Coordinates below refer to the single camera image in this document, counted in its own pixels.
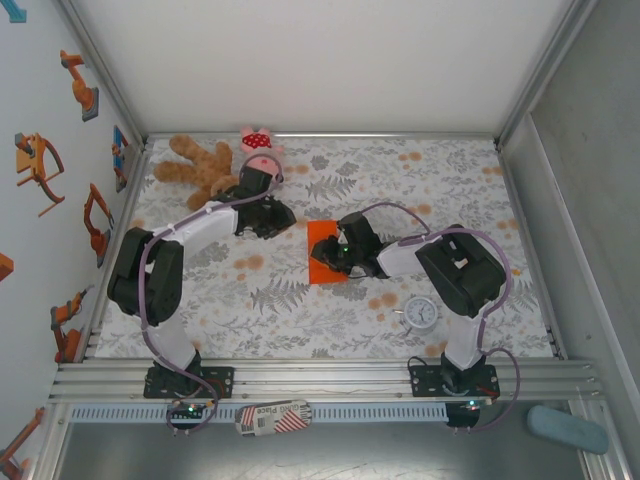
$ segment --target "orange sponge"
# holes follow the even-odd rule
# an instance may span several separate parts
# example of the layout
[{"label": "orange sponge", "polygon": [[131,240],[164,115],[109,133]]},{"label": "orange sponge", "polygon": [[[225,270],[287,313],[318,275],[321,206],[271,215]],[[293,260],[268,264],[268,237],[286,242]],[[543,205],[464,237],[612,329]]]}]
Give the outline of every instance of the orange sponge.
[{"label": "orange sponge", "polygon": [[344,273],[334,272],[324,263],[311,258],[313,246],[320,240],[329,238],[330,235],[338,236],[338,222],[335,220],[317,220],[307,224],[307,248],[309,254],[309,283],[342,283],[349,280]]}]

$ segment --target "teddy bear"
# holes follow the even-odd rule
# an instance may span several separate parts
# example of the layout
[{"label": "teddy bear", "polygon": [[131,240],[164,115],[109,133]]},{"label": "teddy bear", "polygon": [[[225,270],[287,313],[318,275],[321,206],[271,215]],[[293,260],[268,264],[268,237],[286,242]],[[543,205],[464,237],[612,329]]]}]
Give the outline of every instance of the teddy bear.
[{"label": "teddy bear", "polygon": [[193,165],[165,161],[156,166],[153,174],[160,182],[190,183],[199,188],[187,199],[191,210],[198,210],[219,192],[238,184],[238,177],[231,175],[231,147],[224,142],[216,144],[211,153],[189,135],[174,135],[169,141],[171,150],[193,162]]}]

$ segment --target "metal rail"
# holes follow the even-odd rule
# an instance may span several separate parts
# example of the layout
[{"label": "metal rail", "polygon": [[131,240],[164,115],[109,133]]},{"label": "metal rail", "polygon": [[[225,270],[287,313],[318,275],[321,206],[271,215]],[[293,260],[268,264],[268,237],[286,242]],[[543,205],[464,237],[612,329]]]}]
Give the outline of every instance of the metal rail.
[{"label": "metal rail", "polygon": [[[232,132],[156,132],[147,137],[147,144],[152,145],[157,140],[166,140],[174,135],[186,133],[195,140],[210,140],[211,138],[240,138],[239,131]],[[494,140],[486,132],[271,132],[275,138],[371,138],[371,139],[421,139],[421,140]]]},{"label": "metal rail", "polygon": [[[437,359],[428,359],[438,364]],[[601,396],[597,373],[587,361],[521,359],[521,400],[571,400]],[[501,399],[515,389],[515,372],[505,358],[491,359],[500,379]],[[63,364],[56,374],[51,403],[158,403],[142,397],[150,360],[87,360]],[[292,397],[309,402],[411,402],[414,398],[404,360],[203,360],[203,366],[236,369],[228,402],[271,402]],[[451,401],[434,397],[430,401]]]}]

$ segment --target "white wall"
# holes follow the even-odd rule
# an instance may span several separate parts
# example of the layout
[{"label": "white wall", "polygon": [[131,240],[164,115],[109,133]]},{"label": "white wall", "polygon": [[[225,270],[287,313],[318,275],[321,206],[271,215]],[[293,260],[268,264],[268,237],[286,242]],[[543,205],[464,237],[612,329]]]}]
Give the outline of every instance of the white wall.
[{"label": "white wall", "polygon": [[75,0],[149,132],[498,133],[570,0]]},{"label": "white wall", "polygon": [[[0,281],[0,448],[3,448],[48,397],[56,365],[49,310],[63,305],[101,270],[83,224],[89,182],[96,184],[118,221],[126,190],[116,194],[111,142],[117,118],[101,92],[99,116],[87,123],[71,92],[71,75],[60,65],[60,49],[78,53],[53,2],[20,0],[27,23],[10,24],[0,10],[0,253],[15,271]],[[79,67],[87,84],[91,72]],[[16,173],[14,134],[40,133],[57,149],[65,172],[51,189],[65,200],[38,218],[49,200],[34,182],[21,187]],[[53,161],[45,156],[48,173]],[[107,221],[94,207],[96,227]],[[92,310],[96,289],[73,320],[82,324]]]}]

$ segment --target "blue eraser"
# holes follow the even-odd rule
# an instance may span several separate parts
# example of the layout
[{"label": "blue eraser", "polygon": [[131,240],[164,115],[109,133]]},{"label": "blue eraser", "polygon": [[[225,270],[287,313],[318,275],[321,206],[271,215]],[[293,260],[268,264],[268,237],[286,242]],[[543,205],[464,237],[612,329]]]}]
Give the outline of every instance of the blue eraser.
[{"label": "blue eraser", "polygon": [[552,408],[536,405],[527,415],[531,433],[553,442],[603,455],[609,450],[609,436],[597,423]]}]

